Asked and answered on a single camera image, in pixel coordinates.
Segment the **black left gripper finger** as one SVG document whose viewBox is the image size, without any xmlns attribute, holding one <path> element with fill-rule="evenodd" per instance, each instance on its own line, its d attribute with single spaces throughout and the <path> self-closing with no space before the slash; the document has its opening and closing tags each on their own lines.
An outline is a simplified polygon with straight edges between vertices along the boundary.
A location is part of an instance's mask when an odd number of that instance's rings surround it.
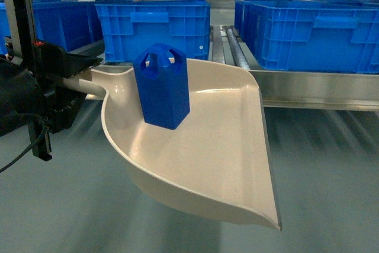
<svg viewBox="0 0 379 253">
<path fill-rule="evenodd" d="M 89 68 L 98 66 L 102 61 L 102 59 L 98 57 L 68 53 L 62 47 L 60 51 L 62 52 L 60 75 L 64 78 L 73 77 Z"/>
<path fill-rule="evenodd" d="M 57 89 L 53 105 L 47 113 L 50 133 L 70 129 L 86 98 L 86 93 L 70 89 Z"/>
</svg>

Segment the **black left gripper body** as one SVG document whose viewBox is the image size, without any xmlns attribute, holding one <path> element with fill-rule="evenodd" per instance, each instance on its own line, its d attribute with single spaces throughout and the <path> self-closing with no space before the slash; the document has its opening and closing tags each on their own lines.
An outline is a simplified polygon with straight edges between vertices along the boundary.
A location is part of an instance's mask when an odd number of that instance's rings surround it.
<svg viewBox="0 0 379 253">
<path fill-rule="evenodd" d="M 5 37 L 8 53 L 1 55 L 1 135 L 27 127 L 27 152 L 43 161 L 52 159 L 47 113 L 53 105 L 62 52 L 60 46 L 36 36 L 32 0 L 4 0 L 10 35 Z"/>
</svg>

